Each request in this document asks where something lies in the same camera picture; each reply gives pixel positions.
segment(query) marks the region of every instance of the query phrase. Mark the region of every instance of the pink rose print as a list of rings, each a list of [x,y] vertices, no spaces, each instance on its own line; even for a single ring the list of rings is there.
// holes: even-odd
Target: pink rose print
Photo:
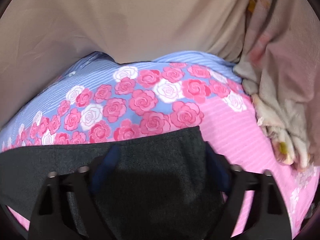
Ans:
[[[123,78],[119,83],[115,86],[115,93],[117,95],[127,95],[133,92],[133,88],[136,85],[134,79],[130,79],[128,77]]]
[[[85,143],[86,135],[84,132],[74,131],[72,134],[72,139],[70,140],[70,144],[83,144]]]
[[[171,62],[169,63],[169,66],[175,68],[184,68],[187,66],[187,63]]]
[[[230,94],[230,89],[213,79],[209,80],[211,92],[220,98],[224,98]]]
[[[97,103],[101,103],[104,100],[108,100],[111,97],[111,85],[101,85],[97,88],[97,92],[95,92],[93,99],[96,100]]]
[[[60,126],[61,126],[61,117],[55,114],[48,125],[50,134],[51,135],[55,134]]]
[[[140,130],[147,136],[169,132],[169,116],[153,111],[146,112],[142,116]]]
[[[32,142],[30,140],[27,140],[26,146],[32,146]]]
[[[48,117],[42,116],[38,127],[38,135],[42,137],[48,129],[50,119]]]
[[[61,144],[61,145],[70,144],[69,135],[65,132],[57,133],[54,138],[53,144]]]
[[[21,133],[21,141],[25,141],[28,138],[29,130],[23,129]]]
[[[204,81],[188,79],[182,82],[182,92],[186,98],[193,99],[197,103],[204,103],[205,97],[211,94],[210,88]]]
[[[37,135],[38,132],[38,126],[37,124],[34,122],[30,128],[30,137],[31,139],[34,139]]]
[[[245,100],[247,100],[248,102],[252,103],[250,96],[248,96],[247,94],[240,94],[240,95],[243,97],[243,99],[245,99]]]
[[[129,100],[129,107],[137,115],[143,115],[144,112],[154,108],[158,103],[156,95],[151,90],[142,91],[140,89],[135,90],[132,93],[132,98]]]
[[[111,134],[111,128],[105,121],[101,120],[91,127],[88,132],[90,143],[102,143],[107,142],[107,138]]]
[[[89,88],[85,88],[82,92],[76,97],[76,105],[78,107],[85,107],[90,103],[92,99],[92,92]]]
[[[199,65],[192,65],[191,67],[187,68],[188,72],[191,76],[200,77],[200,78],[210,78],[210,72]]]
[[[121,127],[118,127],[114,133],[115,141],[123,141],[140,137],[140,127],[138,124],[132,124],[130,119],[125,119],[121,122]]]
[[[20,147],[21,144],[22,144],[21,137],[20,137],[20,135],[17,135],[16,141],[15,141],[15,146]]]
[[[161,73],[159,70],[141,70],[139,71],[139,76],[137,77],[137,82],[145,88],[153,87],[160,81]]]
[[[38,138],[38,137],[36,137],[35,143],[34,143],[33,145],[41,145],[41,144],[42,144],[42,143],[41,143],[41,139]]]
[[[236,82],[234,82],[234,81],[231,80],[231,79],[228,79],[228,80],[227,80],[227,83],[228,83],[228,86],[230,87],[230,89],[231,89],[233,92],[238,93],[239,87],[238,87],[238,84],[237,84]]]
[[[184,72],[179,68],[164,67],[162,72],[163,78],[171,83],[178,82],[184,76]]]
[[[64,116],[65,113],[67,113],[70,109],[70,101],[69,100],[63,100],[61,103],[60,103],[60,106],[58,108],[58,115],[59,116]]]
[[[123,116],[127,107],[125,106],[125,99],[111,98],[104,106],[102,114],[109,122],[116,122],[118,118]]]
[[[186,128],[201,124],[204,114],[195,103],[181,101],[172,104],[171,122],[177,128]]]
[[[73,108],[64,119],[64,128],[67,131],[73,131],[78,128],[81,119],[81,113],[76,108]]]

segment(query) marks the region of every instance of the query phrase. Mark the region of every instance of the pink floral print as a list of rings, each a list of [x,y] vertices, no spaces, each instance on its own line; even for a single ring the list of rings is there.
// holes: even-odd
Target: pink floral print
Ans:
[[[205,98],[211,94],[211,90],[206,82],[199,79],[188,79],[182,82],[183,95],[193,99],[197,103],[204,103]]]
[[[201,124],[204,114],[195,103],[181,101],[172,104],[173,112],[170,114],[171,122],[177,128],[186,128]]]
[[[108,100],[111,97],[111,89],[110,85],[100,85],[95,92],[93,99],[97,103],[102,103],[104,100]]]
[[[116,122],[118,118],[123,116],[127,107],[125,106],[126,100],[120,98],[111,98],[103,108],[103,116],[109,122]]]
[[[157,103],[158,99],[153,91],[142,91],[138,89],[132,93],[132,98],[129,100],[129,107],[137,115],[143,115],[144,112],[154,108]]]

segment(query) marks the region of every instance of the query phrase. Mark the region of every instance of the floral blanket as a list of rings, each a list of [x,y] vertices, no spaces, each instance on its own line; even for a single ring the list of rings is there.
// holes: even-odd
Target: floral blanket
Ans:
[[[119,65],[101,52],[81,59],[24,106],[0,132],[2,151],[52,144],[120,141],[200,126],[204,140],[248,171],[273,171],[296,234],[319,172],[276,162],[233,64],[201,52]],[[248,193],[234,234],[250,209]],[[28,221],[14,214],[28,228]]]

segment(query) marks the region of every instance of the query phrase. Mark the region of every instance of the blue fabric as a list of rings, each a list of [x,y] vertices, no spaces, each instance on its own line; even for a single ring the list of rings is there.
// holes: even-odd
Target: blue fabric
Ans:
[[[120,82],[120,79],[122,79],[119,72],[122,72],[123,68],[127,68],[127,71],[134,72],[134,74],[132,75],[132,80],[135,80],[135,91],[142,90],[146,92],[148,90],[149,95],[153,94],[153,96],[156,96],[156,99],[154,99],[154,101],[156,101],[156,104],[154,107],[152,107],[151,111],[160,113],[160,115],[168,118],[167,116],[172,112],[172,103],[174,101],[188,103],[194,102],[194,100],[195,102],[197,102],[197,99],[187,98],[179,95],[179,98],[174,99],[173,101],[170,101],[170,99],[169,101],[166,101],[166,98],[158,95],[156,91],[154,92],[156,95],[154,95],[152,90],[155,86],[144,86],[143,83],[139,82],[138,78],[140,77],[141,71],[143,70],[154,70],[158,73],[163,73],[164,68],[167,68],[170,65],[170,62],[186,63],[185,67],[182,69],[183,76],[180,79],[181,81],[179,81],[180,83],[184,80],[197,79],[200,82],[205,83],[206,86],[209,86],[208,81],[209,79],[212,79],[212,77],[204,78],[192,75],[189,70],[187,71],[187,69],[192,65],[205,66],[204,68],[206,69],[206,71],[210,70],[216,73],[220,73],[223,75],[224,79],[228,78],[233,82],[241,82],[241,78],[239,78],[232,72],[232,67],[234,66],[233,63],[227,62],[217,56],[204,52],[175,52],[157,58],[150,62],[135,62],[122,65],[114,62],[114,60],[105,53],[94,52],[72,65],[65,73],[63,73],[63,75],[61,75],[57,79],[54,84],[49,86],[34,99],[32,99],[10,120],[10,122],[0,132],[0,144],[2,144],[2,151],[10,148],[11,146],[20,147],[25,145],[39,145],[37,143],[41,143],[42,145],[62,143],[71,144],[75,143],[76,139],[79,140],[80,137],[82,138],[82,141],[80,143],[104,142],[107,140],[107,138],[114,137],[114,132],[120,129],[120,127],[123,127],[123,120],[130,120],[132,122],[133,130],[138,129],[137,126],[139,126],[139,123],[142,120],[142,113],[133,111],[131,106],[129,105],[129,101],[133,97],[132,92],[117,94],[115,91],[117,84]],[[181,84],[178,84],[179,82],[176,82],[174,85],[180,86],[181,89]],[[109,118],[105,116],[105,113],[103,113],[103,120],[100,119],[103,123],[100,124],[100,128],[104,129],[105,132],[108,133],[108,136],[102,139],[97,139],[97,137],[94,136],[97,135],[98,131],[90,130],[93,124],[90,127],[84,127],[82,125],[83,119],[81,119],[82,121],[79,123],[79,117],[77,120],[77,126],[66,128],[66,122],[68,121],[67,119],[69,118],[69,116],[71,117],[74,114],[71,113],[72,110],[75,110],[76,113],[79,113],[80,117],[83,117],[89,111],[87,109],[88,105],[79,106],[75,103],[75,101],[72,101],[68,97],[68,95],[70,95],[70,93],[76,89],[79,89],[81,91],[86,89],[90,93],[92,93],[92,95],[96,95],[98,93],[98,88],[103,85],[112,87],[109,98],[121,98],[123,102],[126,102],[127,104],[125,114],[120,113],[119,118],[114,118],[113,116]],[[215,96],[217,95],[211,93],[208,97]],[[66,100],[69,102],[69,109],[65,113],[61,113],[59,112],[59,109],[61,108],[63,101]],[[97,101],[95,98],[92,98],[90,101],[90,106],[94,105],[93,107],[95,107],[95,111],[99,109],[100,115],[102,115],[102,109],[104,109],[106,103],[107,100]],[[50,122],[59,122],[60,124],[58,129],[53,129],[52,126],[49,125],[48,129],[46,128],[46,136],[44,136],[43,133],[39,132],[37,132],[37,134],[33,135],[31,138],[30,136],[24,136],[24,134],[31,135],[32,128],[40,130],[40,120],[42,122],[41,118],[48,118]]]

